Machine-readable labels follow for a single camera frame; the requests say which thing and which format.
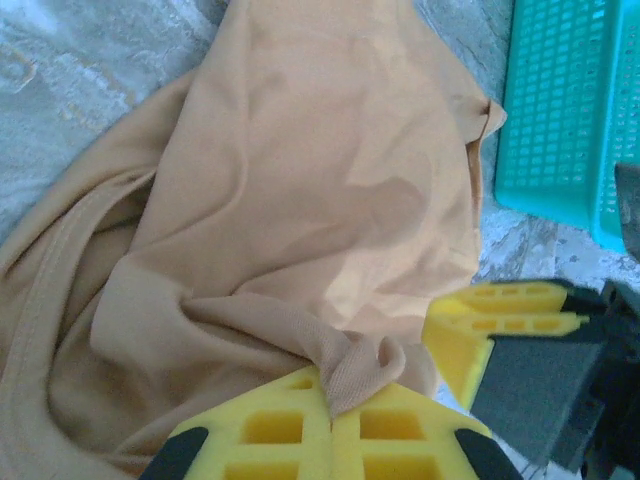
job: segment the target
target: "gray floor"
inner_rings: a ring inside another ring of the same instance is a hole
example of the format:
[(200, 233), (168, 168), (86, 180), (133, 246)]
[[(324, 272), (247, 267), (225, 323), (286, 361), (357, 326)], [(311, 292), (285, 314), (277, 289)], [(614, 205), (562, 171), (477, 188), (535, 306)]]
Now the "gray floor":
[[(513, 0), (416, 1), (500, 100)], [(199, 63), (224, 8), (223, 0), (0, 1), (0, 243), (87, 144)], [(600, 287), (610, 277), (640, 288), (640, 266), (602, 251), (585, 232), (496, 205), (497, 142), (484, 151), (477, 280), (562, 276)]]

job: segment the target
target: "wrinkled fabric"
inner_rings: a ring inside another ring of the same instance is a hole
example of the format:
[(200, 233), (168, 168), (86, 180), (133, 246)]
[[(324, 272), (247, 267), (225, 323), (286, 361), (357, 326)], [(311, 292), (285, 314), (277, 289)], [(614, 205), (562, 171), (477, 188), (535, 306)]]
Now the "wrinkled fabric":
[(0, 477), (131, 478), (309, 364), (333, 416), (432, 395), (424, 313), (477, 268), (503, 121), (410, 1), (234, 0), (0, 250)]

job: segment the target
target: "teal plastic basket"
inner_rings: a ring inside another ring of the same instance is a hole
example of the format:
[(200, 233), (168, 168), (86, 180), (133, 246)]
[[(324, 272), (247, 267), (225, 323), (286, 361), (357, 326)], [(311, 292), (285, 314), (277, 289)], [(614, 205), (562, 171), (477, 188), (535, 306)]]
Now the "teal plastic basket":
[(640, 163), (640, 0), (516, 0), (495, 195), (624, 252), (614, 167)]

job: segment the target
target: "plastic basket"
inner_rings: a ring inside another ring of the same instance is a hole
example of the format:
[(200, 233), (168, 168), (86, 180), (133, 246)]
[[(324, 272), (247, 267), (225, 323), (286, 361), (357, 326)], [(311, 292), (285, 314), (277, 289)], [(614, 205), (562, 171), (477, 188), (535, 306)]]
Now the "plastic basket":
[(640, 0), (516, 0), (495, 195), (624, 251), (614, 166), (640, 163)]

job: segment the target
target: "beige fabric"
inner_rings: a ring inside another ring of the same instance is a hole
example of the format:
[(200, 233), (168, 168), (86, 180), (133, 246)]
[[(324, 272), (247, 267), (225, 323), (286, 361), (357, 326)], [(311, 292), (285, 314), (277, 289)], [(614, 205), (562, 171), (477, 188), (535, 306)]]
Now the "beige fabric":
[(333, 415), (432, 394), (416, 342), (477, 267), (503, 120), (410, 0), (234, 0), (0, 250), (0, 478), (130, 478), (310, 362)]

